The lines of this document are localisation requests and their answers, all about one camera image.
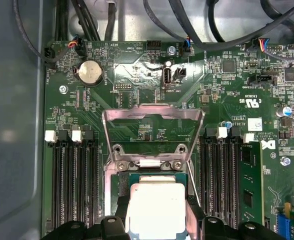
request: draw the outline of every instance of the black cable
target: black cable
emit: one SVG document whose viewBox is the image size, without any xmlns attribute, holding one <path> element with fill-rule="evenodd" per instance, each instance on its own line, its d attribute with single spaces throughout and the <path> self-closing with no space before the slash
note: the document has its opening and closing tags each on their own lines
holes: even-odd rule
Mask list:
<svg viewBox="0 0 294 240">
<path fill-rule="evenodd" d="M 282 16 L 282 14 L 276 8 L 273 7 L 269 0 L 260 0 L 260 5 L 263 11 L 266 13 L 266 15 L 272 20 L 276 20 Z M 281 24 L 289 28 L 294 35 L 294 21 L 286 19 Z"/>
<path fill-rule="evenodd" d="M 99 37 L 99 33 L 97 31 L 97 27 L 94 23 L 94 20 L 92 18 L 92 15 L 91 13 L 89 12 L 89 9 L 86 5 L 86 3 L 84 2 L 84 0 L 78 0 L 78 3 L 79 3 L 79 6 L 80 6 L 80 9 L 82 11 L 82 14 L 83 16 L 85 17 L 87 23 L 88 23 L 88 27 L 89 27 L 89 30 L 91 32 L 91 35 L 93 36 L 93 39 L 95 41 L 100 41 L 101 38 Z"/>
<path fill-rule="evenodd" d="M 113 38 L 113 32 L 116 21 L 116 5 L 114 3 L 108 3 L 108 22 L 105 31 L 105 41 L 111 41 Z"/>
<path fill-rule="evenodd" d="M 56 0 L 55 41 L 61 40 L 61 0 Z"/>
<path fill-rule="evenodd" d="M 20 15 L 20 12 L 19 12 L 19 5 L 18 5 L 18 0 L 12 0 L 12 9 L 13 9 L 13 12 L 14 12 L 14 16 L 15 16 L 15 20 L 16 20 L 16 23 L 17 23 L 17 27 L 18 27 L 18 30 L 23 38 L 23 40 L 26 42 L 28 48 L 35 54 L 37 55 L 39 58 L 41 58 L 43 61 L 47 62 L 47 63 L 55 63 L 57 61 L 59 61 L 60 59 L 63 58 L 63 56 L 69 51 L 69 48 L 65 48 L 63 49 L 59 55 L 57 55 L 56 57 L 54 58 L 48 58 L 48 57 L 45 57 L 44 55 L 42 55 L 40 52 L 38 52 L 38 50 L 33 46 L 33 44 L 31 43 L 31 41 L 29 40 L 28 36 L 27 36 L 27 33 L 24 29 L 24 25 L 23 25 L 23 21 L 22 21 L 22 18 L 21 18 L 21 15 Z"/>
<path fill-rule="evenodd" d="M 73 7 L 75 8 L 76 14 L 77 14 L 78 19 L 79 19 L 79 23 L 80 23 L 80 25 L 82 27 L 82 30 L 83 30 L 83 32 L 85 34 L 86 39 L 88 41 L 93 41 L 94 38 L 91 35 L 91 32 L 89 30 L 89 27 L 88 27 L 86 19 L 85 19 L 85 16 L 83 15 L 83 12 L 81 10 L 81 7 L 78 4 L 78 1 L 77 0 L 71 0 L 71 3 L 73 5 Z"/>
<path fill-rule="evenodd" d="M 205 51 L 225 50 L 225 49 L 232 48 L 236 45 L 248 42 L 252 39 L 258 38 L 258 37 L 270 32 L 275 27 L 277 27 L 279 24 L 281 24 L 284 20 L 290 18 L 294 14 L 294 7 L 292 7 L 290 10 L 288 10 L 286 13 L 284 13 L 281 17 L 279 17 L 275 21 L 267 24 L 266 26 L 262 27 L 261 29 L 256 30 L 246 36 L 243 36 L 241 38 L 238 38 L 238 39 L 235 39 L 232 41 L 227 41 L 227 42 L 203 43 L 200 40 L 200 38 L 198 37 L 197 33 L 195 32 L 195 29 L 193 28 L 191 22 L 189 21 L 182 2 L 180 0 L 168 0 L 168 1 L 170 3 L 171 9 L 172 9 L 173 13 L 175 14 L 181 27 L 184 29 L 184 31 L 187 33 L 187 35 L 193 40 L 195 45 Z"/>
<path fill-rule="evenodd" d="M 61 13 L 60 13 L 60 32 L 61 40 L 68 41 L 68 0 L 60 0 L 61 2 Z"/>
<path fill-rule="evenodd" d="M 216 39 L 218 43 L 224 43 L 225 40 L 222 38 L 220 35 L 216 23 L 215 23 L 215 5 L 218 3 L 219 0 L 208 0 L 208 23 L 209 23 L 209 28 L 212 32 L 212 35 Z"/>
<path fill-rule="evenodd" d="M 160 29 L 162 29 L 164 32 L 166 32 L 168 35 L 172 36 L 173 38 L 177 39 L 180 42 L 185 41 L 185 39 L 179 35 L 177 35 L 176 33 L 172 32 L 171 30 L 169 30 L 155 15 L 155 13 L 153 12 L 153 10 L 151 9 L 151 6 L 148 3 L 148 0 L 143 0 L 143 6 L 145 8 L 145 11 L 148 15 L 148 17 L 153 21 L 154 24 L 156 24 L 157 27 L 159 27 Z"/>
</svg>

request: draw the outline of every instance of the barcode sticker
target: barcode sticker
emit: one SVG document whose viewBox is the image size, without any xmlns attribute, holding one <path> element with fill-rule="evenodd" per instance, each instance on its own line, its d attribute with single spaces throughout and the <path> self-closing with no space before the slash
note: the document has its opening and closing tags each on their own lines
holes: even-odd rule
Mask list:
<svg viewBox="0 0 294 240">
<path fill-rule="evenodd" d="M 261 118 L 248 118 L 247 126 L 249 132 L 261 132 L 263 130 L 263 121 Z"/>
</svg>

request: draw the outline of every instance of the blue connector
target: blue connector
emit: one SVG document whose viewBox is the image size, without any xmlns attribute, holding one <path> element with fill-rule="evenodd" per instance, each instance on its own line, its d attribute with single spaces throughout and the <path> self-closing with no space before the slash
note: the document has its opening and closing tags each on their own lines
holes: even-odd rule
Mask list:
<svg viewBox="0 0 294 240">
<path fill-rule="evenodd" d="M 284 214 L 277 215 L 277 233 L 287 240 L 291 239 L 291 220 Z"/>
</svg>

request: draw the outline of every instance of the motherboard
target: motherboard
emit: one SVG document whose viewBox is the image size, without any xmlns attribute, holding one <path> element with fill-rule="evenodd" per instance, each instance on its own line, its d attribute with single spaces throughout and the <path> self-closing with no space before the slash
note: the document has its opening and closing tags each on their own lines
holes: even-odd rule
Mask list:
<svg viewBox="0 0 294 240">
<path fill-rule="evenodd" d="M 67 44 L 51 42 L 46 52 Z M 294 45 L 267 49 L 294 57 Z M 136 166 L 118 164 L 108 183 L 111 151 L 190 151 L 207 215 L 234 228 L 254 221 L 294 239 L 294 61 L 244 45 L 207 52 L 185 42 L 88 41 L 45 78 L 43 235 L 71 220 L 92 226 L 115 214 L 126 191 L 119 186 Z M 157 106 L 201 118 L 133 117 Z M 128 111 L 131 117 L 115 117 Z"/>
</svg>

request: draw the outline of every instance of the gray metal panel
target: gray metal panel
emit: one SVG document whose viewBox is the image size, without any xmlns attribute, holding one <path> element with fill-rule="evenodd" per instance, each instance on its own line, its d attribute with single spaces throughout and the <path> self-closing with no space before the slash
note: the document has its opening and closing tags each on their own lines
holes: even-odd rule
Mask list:
<svg viewBox="0 0 294 240">
<path fill-rule="evenodd" d="M 114 41 L 171 41 L 173 38 L 158 28 L 147 16 L 142 0 L 116 0 L 117 19 L 113 34 Z M 205 0 L 181 0 L 199 37 L 204 42 L 215 42 L 208 24 L 208 9 Z M 167 0 L 149 0 L 156 16 L 180 36 L 185 32 L 176 20 Z M 294 0 L 270 0 L 274 7 L 284 13 L 294 6 Z M 107 25 L 108 4 L 106 0 L 87 0 L 88 8 L 99 23 L 99 34 L 104 39 Z M 69 17 L 75 15 L 71 7 Z M 220 0 L 215 7 L 215 21 L 221 36 L 233 40 L 264 27 L 272 20 L 264 13 L 260 0 Z M 280 25 L 266 37 L 273 43 L 293 43 L 294 38 L 288 28 Z"/>
<path fill-rule="evenodd" d="M 26 31 L 36 46 L 39 39 L 43 43 L 50 39 L 54 2 L 20 0 Z M 107 4 L 105 0 L 86 2 L 98 19 L 99 33 L 103 36 L 107 24 Z M 203 41 L 211 41 L 214 38 L 209 33 L 204 2 L 183 0 L 199 36 Z M 294 5 L 294 0 L 271 2 L 281 12 Z M 185 36 L 168 1 L 150 0 L 150 5 L 165 25 Z M 118 0 L 117 16 L 114 40 L 172 40 L 149 20 L 141 0 Z M 221 0 L 215 9 L 215 17 L 221 35 L 227 40 L 271 22 L 262 11 L 259 0 Z M 292 36 L 286 27 L 280 26 L 268 37 L 273 42 L 283 42 Z M 17 31 L 11 1 L 0 0 L 0 240 L 36 240 L 40 237 L 43 79 L 38 60 L 27 49 Z"/>
<path fill-rule="evenodd" d="M 49 5 L 50 0 L 46 2 L 45 26 L 50 29 L 54 8 Z M 36 46 L 42 5 L 42 1 L 20 1 L 26 31 Z M 0 240 L 40 238 L 43 144 L 40 93 L 44 85 L 40 69 L 38 59 L 18 32 L 11 1 L 0 0 Z"/>
</svg>

